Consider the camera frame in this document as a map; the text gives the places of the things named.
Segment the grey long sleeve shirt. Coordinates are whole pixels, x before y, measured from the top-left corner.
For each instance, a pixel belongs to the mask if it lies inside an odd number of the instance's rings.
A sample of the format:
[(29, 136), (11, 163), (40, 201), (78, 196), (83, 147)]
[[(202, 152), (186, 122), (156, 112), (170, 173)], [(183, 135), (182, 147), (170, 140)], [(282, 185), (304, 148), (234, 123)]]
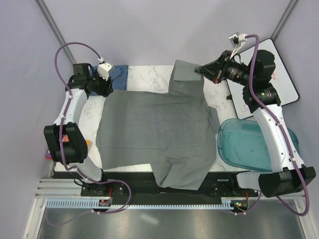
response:
[(162, 188), (197, 190), (216, 160), (217, 111), (196, 64), (176, 60), (167, 93), (114, 91), (96, 136), (103, 169), (149, 164)]

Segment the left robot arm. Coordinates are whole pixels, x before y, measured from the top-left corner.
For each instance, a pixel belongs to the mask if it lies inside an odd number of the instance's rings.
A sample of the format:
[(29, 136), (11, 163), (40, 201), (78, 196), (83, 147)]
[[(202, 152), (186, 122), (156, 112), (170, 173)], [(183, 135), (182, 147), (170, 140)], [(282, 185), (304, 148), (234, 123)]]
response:
[(78, 126), (82, 110), (92, 92), (107, 97), (113, 92), (109, 73), (114, 66), (102, 62), (97, 69), (89, 63), (73, 65), (73, 75), (65, 86), (65, 101), (58, 118), (44, 128), (44, 136), (52, 160), (66, 171), (75, 170), (99, 196), (109, 192), (109, 183), (102, 179), (102, 169), (88, 156), (87, 142)]

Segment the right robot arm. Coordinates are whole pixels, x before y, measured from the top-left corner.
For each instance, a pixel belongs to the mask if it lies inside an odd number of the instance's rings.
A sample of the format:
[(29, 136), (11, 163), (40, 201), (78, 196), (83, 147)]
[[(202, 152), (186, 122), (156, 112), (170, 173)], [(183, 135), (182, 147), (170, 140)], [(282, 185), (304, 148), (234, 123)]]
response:
[(307, 186), (316, 177), (313, 167), (305, 166), (293, 145), (286, 127), (281, 100), (270, 80), (275, 71), (275, 56), (267, 50), (258, 50), (248, 65), (232, 59), (232, 51), (195, 72), (219, 84), (230, 80), (243, 86), (243, 100), (257, 121), (266, 142), (272, 171), (261, 173), (246, 171), (228, 183), (228, 190), (240, 196), (247, 189), (262, 192), (264, 196), (278, 197), (298, 192), (307, 193)]

